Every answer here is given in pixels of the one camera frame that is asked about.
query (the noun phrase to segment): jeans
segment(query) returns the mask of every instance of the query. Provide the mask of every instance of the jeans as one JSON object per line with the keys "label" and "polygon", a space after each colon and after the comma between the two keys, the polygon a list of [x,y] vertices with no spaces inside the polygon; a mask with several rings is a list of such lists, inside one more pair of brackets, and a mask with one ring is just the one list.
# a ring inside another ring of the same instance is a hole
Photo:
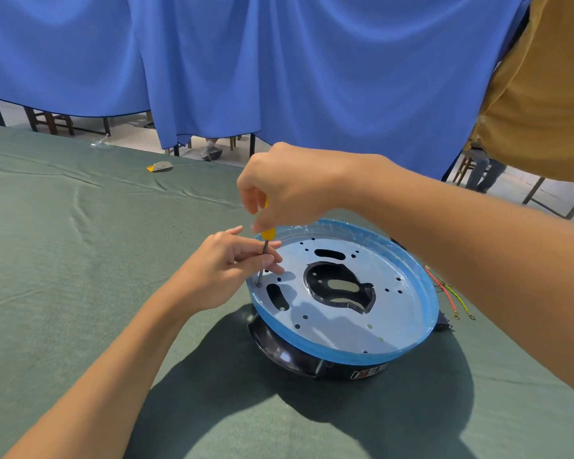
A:
{"label": "jeans", "polygon": [[[505,164],[500,163],[495,159],[491,159],[483,150],[470,148],[469,150],[464,151],[463,154],[467,158],[472,158],[472,161],[475,162],[475,168],[472,169],[470,177],[466,183],[466,188],[468,190],[486,193],[506,169]],[[487,166],[489,165],[491,165],[491,167],[489,168],[487,175],[482,179],[482,182],[479,183],[485,173],[485,169],[487,169]]]}

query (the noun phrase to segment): metal disc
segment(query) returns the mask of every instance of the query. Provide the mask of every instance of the metal disc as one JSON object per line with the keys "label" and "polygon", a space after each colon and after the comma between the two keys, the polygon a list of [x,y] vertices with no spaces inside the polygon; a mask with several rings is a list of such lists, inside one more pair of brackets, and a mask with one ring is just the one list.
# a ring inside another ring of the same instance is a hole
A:
{"label": "metal disc", "polygon": [[436,324],[425,270],[390,239],[333,220],[278,228],[276,239],[285,273],[264,272],[260,287],[256,277],[247,286],[264,322],[296,348],[331,362],[378,364],[418,345]]}

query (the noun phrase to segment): person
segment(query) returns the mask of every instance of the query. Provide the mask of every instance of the person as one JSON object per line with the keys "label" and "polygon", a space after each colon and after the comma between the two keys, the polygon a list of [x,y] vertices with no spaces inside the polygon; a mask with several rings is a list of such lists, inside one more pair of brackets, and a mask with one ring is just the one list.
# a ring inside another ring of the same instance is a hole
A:
{"label": "person", "polygon": [[223,150],[216,145],[219,138],[207,138],[206,146],[200,152],[200,156],[204,161],[215,161],[221,157]]}
{"label": "person", "polygon": [[[307,224],[335,208],[363,216],[574,389],[574,223],[459,190],[383,156],[285,143],[253,155],[237,185],[245,208],[257,214],[254,232]],[[263,243],[239,237],[241,231],[208,237],[5,457],[122,457],[188,319],[229,300],[262,269],[283,272],[280,242],[262,254]]]}
{"label": "person", "polygon": [[470,172],[467,179],[466,188],[478,193],[486,193],[489,188],[497,181],[497,178],[506,170],[506,165],[496,159],[490,158],[489,155],[481,148],[472,146],[463,152],[467,158],[472,158],[475,167]]}

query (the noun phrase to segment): floor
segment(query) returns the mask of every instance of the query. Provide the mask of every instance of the floor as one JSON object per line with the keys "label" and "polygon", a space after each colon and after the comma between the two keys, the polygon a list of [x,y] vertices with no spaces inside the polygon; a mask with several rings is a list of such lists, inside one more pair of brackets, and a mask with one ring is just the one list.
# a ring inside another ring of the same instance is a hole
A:
{"label": "floor", "polygon": [[[30,124],[21,106],[0,101],[0,110],[8,127],[31,131]],[[74,117],[73,121],[76,127],[98,131],[103,130],[101,119]],[[111,124],[111,136],[105,140],[106,143],[143,151],[164,153],[155,130],[146,129],[144,127],[147,123],[145,114],[111,117],[109,118],[109,122]],[[39,131],[49,133],[48,128],[43,125],[39,126]],[[66,129],[60,129],[60,132],[61,135],[68,136]],[[98,134],[77,131],[74,138],[93,143],[102,140],[103,137]],[[217,146],[223,148],[223,154],[217,162],[220,164],[244,167],[248,161],[249,142],[249,136],[243,135],[242,139],[237,141],[236,148],[230,151],[230,140],[227,138],[220,139],[217,142]],[[206,141],[203,138],[193,137],[191,144],[192,149],[181,147],[180,155],[185,158],[201,159],[200,151],[204,148]],[[256,152],[264,152],[268,151],[268,149],[270,149],[268,144],[259,139],[256,141]],[[497,180],[497,183],[491,187],[489,194],[520,204],[530,191],[532,185],[536,183],[537,179],[538,177],[532,174],[527,174],[515,168],[508,168]],[[545,181],[541,189],[536,192],[535,198],[556,211],[566,214],[574,205],[574,184],[555,180]],[[530,202],[529,206],[549,214],[548,211],[535,203]]]}

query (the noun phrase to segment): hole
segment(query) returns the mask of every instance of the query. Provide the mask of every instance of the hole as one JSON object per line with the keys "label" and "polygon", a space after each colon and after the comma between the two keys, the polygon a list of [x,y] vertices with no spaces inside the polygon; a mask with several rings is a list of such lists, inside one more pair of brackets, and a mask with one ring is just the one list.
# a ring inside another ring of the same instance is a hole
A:
{"label": "hole", "polygon": [[314,300],[335,307],[367,314],[376,300],[374,285],[360,283],[344,264],[315,262],[304,271],[304,284]]}
{"label": "hole", "polygon": [[338,261],[344,261],[346,259],[344,254],[340,253],[340,251],[334,250],[315,250],[314,254],[320,258],[332,258],[337,259]]}
{"label": "hole", "polygon": [[276,283],[271,283],[266,287],[266,291],[268,292],[270,301],[272,301],[272,304],[274,304],[276,309],[279,311],[286,311],[289,309],[289,303],[283,296],[283,292],[281,291],[280,286],[278,286]]}

